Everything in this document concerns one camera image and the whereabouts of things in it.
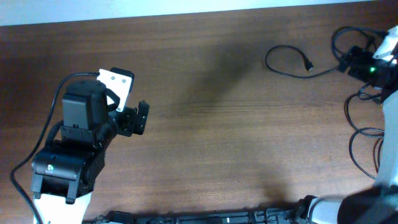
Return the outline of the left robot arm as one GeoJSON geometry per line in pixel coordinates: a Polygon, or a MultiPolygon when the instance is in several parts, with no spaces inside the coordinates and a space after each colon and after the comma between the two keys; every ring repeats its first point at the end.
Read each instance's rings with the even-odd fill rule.
{"type": "Polygon", "coordinates": [[[134,74],[113,67],[94,76],[67,86],[63,119],[34,156],[34,223],[81,223],[111,141],[118,135],[144,134],[149,104],[126,106],[134,74]]]}

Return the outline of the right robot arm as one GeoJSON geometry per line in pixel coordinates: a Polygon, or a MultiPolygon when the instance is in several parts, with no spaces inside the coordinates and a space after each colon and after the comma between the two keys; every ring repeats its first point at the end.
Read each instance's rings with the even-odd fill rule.
{"type": "Polygon", "coordinates": [[[378,172],[370,189],[345,198],[312,198],[309,223],[397,223],[397,44],[384,41],[374,54],[353,48],[343,65],[359,71],[367,85],[382,91],[385,129],[378,172]]]}

